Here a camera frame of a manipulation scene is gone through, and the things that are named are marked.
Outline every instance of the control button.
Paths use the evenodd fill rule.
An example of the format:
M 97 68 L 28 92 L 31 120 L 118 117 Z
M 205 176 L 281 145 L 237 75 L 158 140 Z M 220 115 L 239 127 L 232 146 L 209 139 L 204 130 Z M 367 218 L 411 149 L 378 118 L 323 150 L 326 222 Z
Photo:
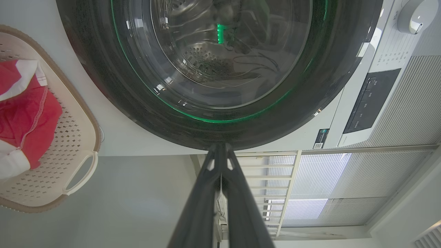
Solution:
M 372 96 L 372 91 L 366 90 L 363 94 L 363 97 L 361 98 L 361 101 L 368 101 L 371 96 Z
M 365 119 L 363 115 L 362 111 L 355 113 L 354 119 L 352 119 L 351 125 L 349 126 L 349 131 L 355 132 L 368 128 L 367 123 L 363 121 Z
M 377 84 L 377 78 L 369 78 L 367 81 L 366 90 L 372 89 Z
M 364 109 L 367 109 L 368 105 L 369 105 L 368 101 L 360 102 L 360 105 L 358 106 L 357 111 L 362 111 Z

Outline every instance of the washing machine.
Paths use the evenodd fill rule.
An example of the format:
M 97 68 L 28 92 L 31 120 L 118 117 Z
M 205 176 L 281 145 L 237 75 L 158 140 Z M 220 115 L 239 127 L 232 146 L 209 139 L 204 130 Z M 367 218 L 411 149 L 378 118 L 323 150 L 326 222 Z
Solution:
M 109 102 L 90 106 L 104 133 L 102 154 L 159 155 L 204 153 L 221 142 L 263 152 L 367 140 L 420 35 L 398 29 L 406 3 L 58 0 L 57 7 L 78 60 L 120 112 L 100 107 Z

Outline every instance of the white wall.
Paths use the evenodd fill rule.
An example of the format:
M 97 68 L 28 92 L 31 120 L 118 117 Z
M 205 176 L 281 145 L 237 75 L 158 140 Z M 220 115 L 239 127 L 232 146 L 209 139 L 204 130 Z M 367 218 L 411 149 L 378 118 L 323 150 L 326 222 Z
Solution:
M 57 208 L 0 207 L 0 247 L 166 247 L 196 176 L 189 156 L 101 157 Z
M 383 248 L 413 248 L 411 243 L 441 220 L 441 148 L 401 194 L 371 228 Z
M 441 173 L 372 236 L 378 238 L 383 248 L 410 248 L 418 235 L 439 220 Z
M 372 238 L 346 240 L 296 240 L 274 241 L 276 248 L 379 248 Z M 220 248 L 228 248 L 228 240 Z

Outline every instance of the control panel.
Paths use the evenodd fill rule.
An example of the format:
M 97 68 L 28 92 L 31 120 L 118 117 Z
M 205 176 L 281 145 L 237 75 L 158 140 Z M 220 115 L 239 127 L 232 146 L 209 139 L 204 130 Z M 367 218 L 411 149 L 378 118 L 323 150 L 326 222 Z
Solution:
M 368 73 L 343 133 L 372 127 L 401 69 Z

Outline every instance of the white fabric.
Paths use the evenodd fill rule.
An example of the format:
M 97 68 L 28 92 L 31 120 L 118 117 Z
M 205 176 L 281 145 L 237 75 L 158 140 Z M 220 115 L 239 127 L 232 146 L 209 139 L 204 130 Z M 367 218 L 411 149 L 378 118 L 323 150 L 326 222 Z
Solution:
M 15 177 L 30 169 L 22 150 L 13 150 L 0 157 L 0 180 Z
M 48 81 L 46 80 L 46 75 L 41 69 L 40 63 L 37 64 L 37 69 L 35 70 L 35 76 L 37 77 L 37 81 L 40 83 L 40 86 L 48 85 Z
M 18 176 L 29 169 L 29 160 L 23 151 L 0 140 L 0 180 Z
M 18 60 L 15 67 L 17 67 L 17 70 L 22 77 L 15 82 L 8 91 L 0 95 L 0 101 L 22 93 L 28 87 L 30 80 L 35 74 L 37 66 L 38 60 Z

